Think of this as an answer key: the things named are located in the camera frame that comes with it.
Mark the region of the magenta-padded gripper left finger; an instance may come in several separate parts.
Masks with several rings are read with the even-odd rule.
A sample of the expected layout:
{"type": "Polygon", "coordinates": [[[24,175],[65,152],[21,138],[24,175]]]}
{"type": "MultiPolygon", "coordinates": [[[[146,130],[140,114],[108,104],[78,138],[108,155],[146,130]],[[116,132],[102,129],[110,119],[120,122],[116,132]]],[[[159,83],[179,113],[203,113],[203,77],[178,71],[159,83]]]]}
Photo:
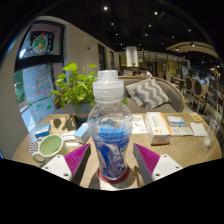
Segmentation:
{"type": "Polygon", "coordinates": [[[90,154],[91,146],[86,144],[65,156],[56,155],[42,169],[79,185],[90,154]]]}

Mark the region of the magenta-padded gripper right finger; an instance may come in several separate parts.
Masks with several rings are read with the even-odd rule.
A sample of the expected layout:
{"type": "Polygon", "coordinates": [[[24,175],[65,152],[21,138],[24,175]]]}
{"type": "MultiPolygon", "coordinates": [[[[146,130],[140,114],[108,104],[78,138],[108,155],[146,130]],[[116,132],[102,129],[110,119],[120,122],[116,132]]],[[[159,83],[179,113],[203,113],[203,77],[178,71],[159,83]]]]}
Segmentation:
{"type": "Polygon", "coordinates": [[[133,144],[133,154],[145,185],[182,169],[168,154],[159,155],[136,143],[133,144]]]}

